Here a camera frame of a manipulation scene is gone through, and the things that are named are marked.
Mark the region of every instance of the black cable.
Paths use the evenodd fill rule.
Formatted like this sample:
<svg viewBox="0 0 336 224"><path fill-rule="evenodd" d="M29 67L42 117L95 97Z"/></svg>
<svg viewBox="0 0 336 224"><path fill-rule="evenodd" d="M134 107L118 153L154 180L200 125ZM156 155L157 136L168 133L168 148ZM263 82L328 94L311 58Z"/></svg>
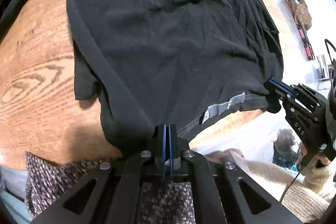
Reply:
<svg viewBox="0 0 336 224"><path fill-rule="evenodd" d="M324 42L325 42L325 46L327 47L327 51L328 51L328 54L329 54L330 62L333 63L333 61L331 60L328 44L332 47L332 49L335 52L336 52L336 48L335 48L335 46L328 39L324 39Z"/></svg>
<svg viewBox="0 0 336 224"><path fill-rule="evenodd" d="M293 179L293 181L290 183L290 185L288 185L288 187L284 190L284 192L282 193L282 196L280 198L280 203L282 203L282 200L284 199L284 196L286 194L286 192L288 191L289 187L292 186L292 184L294 183L294 181L297 179L297 177L299 176L300 173L297 173L296 177Z"/></svg>

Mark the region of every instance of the black t-shirt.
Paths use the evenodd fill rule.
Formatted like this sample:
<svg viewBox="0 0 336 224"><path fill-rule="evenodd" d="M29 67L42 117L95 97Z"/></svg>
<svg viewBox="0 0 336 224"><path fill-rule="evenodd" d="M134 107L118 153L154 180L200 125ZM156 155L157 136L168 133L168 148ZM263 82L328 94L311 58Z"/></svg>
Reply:
<svg viewBox="0 0 336 224"><path fill-rule="evenodd" d="M189 141L237 110L279 110L263 86L283 60L262 0L67 0L67 12L76 99L99 93L105 137L124 154L161 123Z"/></svg>

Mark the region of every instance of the speckled knit fabric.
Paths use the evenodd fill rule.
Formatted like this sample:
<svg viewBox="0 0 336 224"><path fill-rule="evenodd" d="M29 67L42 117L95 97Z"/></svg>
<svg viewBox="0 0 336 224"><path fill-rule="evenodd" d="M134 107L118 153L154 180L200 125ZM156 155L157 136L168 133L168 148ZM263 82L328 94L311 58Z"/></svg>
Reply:
<svg viewBox="0 0 336 224"><path fill-rule="evenodd" d="M28 171L25 203L33 217L102 162L80 161L53 166L29 152L25 152L25 160ZM190 183L143 184L138 224L152 223L195 223Z"/></svg>

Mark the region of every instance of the person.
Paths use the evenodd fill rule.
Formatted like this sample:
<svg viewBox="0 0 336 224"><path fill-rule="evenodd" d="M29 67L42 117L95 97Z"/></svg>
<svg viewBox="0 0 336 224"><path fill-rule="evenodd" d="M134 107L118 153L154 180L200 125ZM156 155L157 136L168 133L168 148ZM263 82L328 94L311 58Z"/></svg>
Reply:
<svg viewBox="0 0 336 224"><path fill-rule="evenodd" d="M307 154L307 149L302 144L300 149L303 155ZM238 149L216 152L207 156L207 159L223 163L227 155L231 155L244 172L278 201L294 179L288 169L271 163L246 160ZM336 194L335 172L336 159L330 162L324 156L319 157L319 161L305 176L303 183L295 180L288 188L283 196L282 204L303 223L319 219Z"/></svg>

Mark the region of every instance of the human hand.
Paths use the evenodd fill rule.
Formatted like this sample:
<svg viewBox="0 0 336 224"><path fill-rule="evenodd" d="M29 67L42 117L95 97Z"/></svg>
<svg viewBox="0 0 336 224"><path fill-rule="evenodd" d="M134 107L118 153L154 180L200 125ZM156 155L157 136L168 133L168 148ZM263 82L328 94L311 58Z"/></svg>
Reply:
<svg viewBox="0 0 336 224"><path fill-rule="evenodd" d="M303 143L300 143L300 150L303 155L307 155L308 150L303 145ZM328 165L330 163L330 160L326 156L317 156L317 158L322 162L323 165Z"/></svg>
<svg viewBox="0 0 336 224"><path fill-rule="evenodd" d="M227 149L225 151L214 152L214 153L211 153L209 155L206 155L205 157L209 161L212 161L212 162L215 162L215 163L218 163L218 164L222 164L222 163L224 163L224 158L226 156L231 155L230 154L231 151L236 152L241 157L244 157L243 153L239 149L236 149L236 148L230 148L230 149Z"/></svg>

